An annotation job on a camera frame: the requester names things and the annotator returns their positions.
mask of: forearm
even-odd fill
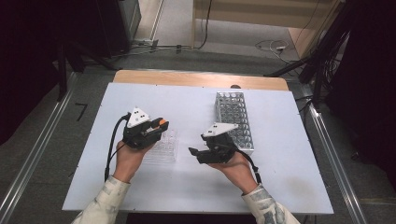
[[[78,223],[114,223],[131,184],[110,176],[96,198],[73,221]]]
[[[243,195],[245,203],[258,224],[295,224],[299,221],[282,204],[277,203],[267,190],[259,185],[247,195]]]

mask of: camouflage sleeve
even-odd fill
[[[96,198],[72,223],[114,223],[130,186],[110,176]]]
[[[242,196],[258,224],[295,224],[299,221],[282,204],[277,203],[267,190],[259,185]]]

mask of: white table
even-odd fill
[[[200,134],[215,121],[220,88],[110,83],[81,155],[63,210],[82,210],[104,184],[106,155],[117,120],[138,105],[178,131],[176,162],[144,161],[121,210],[155,213],[248,213],[240,190],[199,164],[188,147],[206,149]],[[262,182],[292,213],[332,214],[298,109],[289,91],[242,90]],[[116,139],[121,139],[123,125]],[[115,161],[110,173],[114,172]]]

